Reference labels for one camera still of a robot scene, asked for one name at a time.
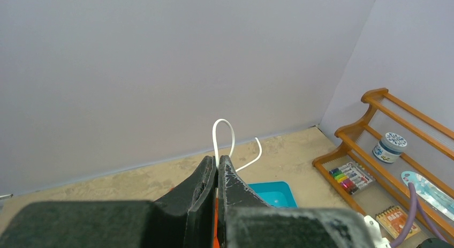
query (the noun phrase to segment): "jar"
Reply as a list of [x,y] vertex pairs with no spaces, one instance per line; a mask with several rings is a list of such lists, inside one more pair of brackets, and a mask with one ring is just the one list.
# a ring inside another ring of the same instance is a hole
[[386,133],[372,150],[377,159],[386,163],[394,163],[407,148],[407,140],[396,133]]

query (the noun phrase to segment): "marker set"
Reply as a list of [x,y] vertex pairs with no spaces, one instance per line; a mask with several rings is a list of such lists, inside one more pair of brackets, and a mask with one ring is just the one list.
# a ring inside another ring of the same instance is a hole
[[361,166],[357,163],[349,162],[339,168],[329,171],[329,174],[342,186],[349,194],[354,194],[364,189],[374,181]]

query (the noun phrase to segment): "speckled floor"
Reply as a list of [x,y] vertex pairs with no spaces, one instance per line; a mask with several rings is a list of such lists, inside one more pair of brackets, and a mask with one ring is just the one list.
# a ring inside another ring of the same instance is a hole
[[[286,181],[300,207],[348,207],[327,181],[312,167],[312,160],[335,148],[317,128],[261,140],[260,160],[239,172],[246,183]],[[228,154],[230,148],[220,154]],[[255,142],[235,147],[236,168],[258,154]],[[44,200],[155,200],[187,176],[205,155],[156,164],[118,174],[78,182],[54,189],[13,197],[0,214],[0,232],[24,206]]]

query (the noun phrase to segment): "white connector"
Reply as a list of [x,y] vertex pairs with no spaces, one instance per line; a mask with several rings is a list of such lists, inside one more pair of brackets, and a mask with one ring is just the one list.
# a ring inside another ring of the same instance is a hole
[[369,231],[375,248],[391,248],[388,239],[386,237],[382,237],[382,233],[380,232],[380,225],[375,221],[375,219],[373,219],[369,215],[366,215],[364,217],[364,223],[366,224],[366,228]]

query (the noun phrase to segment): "purple tube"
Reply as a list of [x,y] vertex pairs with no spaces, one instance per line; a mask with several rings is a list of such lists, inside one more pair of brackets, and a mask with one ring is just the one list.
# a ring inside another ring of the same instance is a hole
[[446,242],[446,239],[440,234],[440,232],[438,231],[437,227],[434,225],[434,223],[432,222],[432,220],[429,219],[429,217],[427,216],[426,212],[422,209],[421,207],[421,204],[419,203],[419,200],[417,199],[416,200],[418,202],[418,210],[419,212],[421,213],[422,217],[424,218],[424,220],[427,222],[427,224],[429,225],[430,229],[432,230],[432,232],[434,233],[434,235],[436,237],[438,237],[438,239],[440,240],[443,240]]
[[402,244],[402,242],[407,237],[408,233],[410,233],[411,227],[413,225],[414,218],[416,216],[416,208],[418,204],[418,199],[416,196],[416,190],[414,189],[413,183],[408,183],[408,189],[410,189],[410,211],[408,212],[407,222],[405,222],[405,226],[400,232],[399,236],[394,239],[389,245],[392,248],[396,248]]
[[402,229],[399,236],[394,241],[392,241],[389,245],[391,245],[392,248],[396,248],[400,244],[402,244],[402,242],[405,240],[405,237],[407,237],[408,233],[411,230],[411,226],[413,225],[414,218],[416,217],[416,208],[418,208],[422,217],[427,222],[427,224],[429,225],[430,229],[435,234],[435,236],[438,237],[440,240],[443,240],[446,242],[446,239],[440,234],[440,232],[435,227],[432,220],[429,219],[426,212],[422,209],[422,206],[419,203],[419,200],[417,198],[418,195],[416,194],[416,190],[414,188],[413,183],[408,183],[408,189],[410,190],[410,201],[411,202],[410,202],[410,211],[408,212],[407,222],[405,222],[404,229]]

